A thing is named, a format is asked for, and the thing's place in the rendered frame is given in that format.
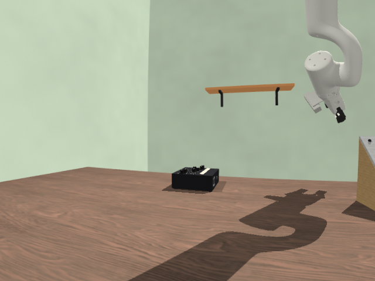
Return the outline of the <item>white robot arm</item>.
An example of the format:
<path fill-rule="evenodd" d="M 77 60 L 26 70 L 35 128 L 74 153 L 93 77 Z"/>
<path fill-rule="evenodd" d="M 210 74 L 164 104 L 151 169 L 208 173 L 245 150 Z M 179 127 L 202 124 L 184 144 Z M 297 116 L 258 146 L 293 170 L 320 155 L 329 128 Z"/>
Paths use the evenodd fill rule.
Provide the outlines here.
<path fill-rule="evenodd" d="M 326 51 L 311 54 L 305 68 L 314 91 L 303 96 L 315 113 L 320 102 L 338 94 L 340 87 L 354 87 L 362 74 L 362 48 L 356 37 L 338 21 L 338 0 L 305 0 L 306 26 L 310 36 L 340 47 L 345 62 L 336 62 Z"/>

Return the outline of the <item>black lighting desk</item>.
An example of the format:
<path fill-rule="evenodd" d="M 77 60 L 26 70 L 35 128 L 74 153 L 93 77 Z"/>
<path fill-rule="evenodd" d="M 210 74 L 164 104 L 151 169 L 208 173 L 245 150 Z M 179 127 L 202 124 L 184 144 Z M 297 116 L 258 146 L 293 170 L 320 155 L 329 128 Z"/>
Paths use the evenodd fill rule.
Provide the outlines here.
<path fill-rule="evenodd" d="M 215 179 L 215 182 L 214 182 Z M 219 182 L 219 169 L 184 167 L 172 173 L 172 188 L 213 191 Z"/>

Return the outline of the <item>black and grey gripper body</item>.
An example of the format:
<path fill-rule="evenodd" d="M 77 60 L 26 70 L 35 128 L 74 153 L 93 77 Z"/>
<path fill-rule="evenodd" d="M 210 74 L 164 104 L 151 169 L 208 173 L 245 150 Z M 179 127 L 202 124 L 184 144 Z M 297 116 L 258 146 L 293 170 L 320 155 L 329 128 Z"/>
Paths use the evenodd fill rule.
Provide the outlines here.
<path fill-rule="evenodd" d="M 336 95 L 332 95 L 326 100 L 324 100 L 324 103 L 327 105 L 327 107 L 332 111 L 333 114 L 336 115 L 337 108 L 340 107 L 343 111 L 346 109 L 345 104 L 343 102 L 342 96 L 338 92 Z"/>

